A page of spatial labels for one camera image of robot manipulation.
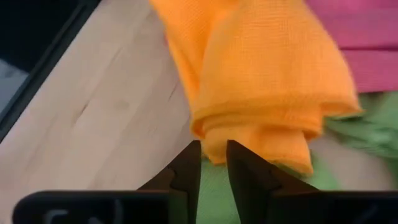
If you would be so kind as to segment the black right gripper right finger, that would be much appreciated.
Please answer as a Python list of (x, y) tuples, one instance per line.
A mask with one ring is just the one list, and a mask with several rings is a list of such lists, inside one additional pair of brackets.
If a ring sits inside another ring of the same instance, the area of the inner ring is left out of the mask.
[(317, 188), (271, 164), (242, 144), (227, 142), (228, 173), (233, 187), (259, 187), (265, 191), (315, 192)]

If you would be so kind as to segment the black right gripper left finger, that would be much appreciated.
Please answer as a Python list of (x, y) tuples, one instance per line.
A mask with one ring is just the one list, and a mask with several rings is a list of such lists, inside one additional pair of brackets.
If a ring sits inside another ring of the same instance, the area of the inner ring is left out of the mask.
[(201, 145), (199, 141), (192, 141), (158, 174), (139, 187), (139, 190), (196, 191), (200, 173)]

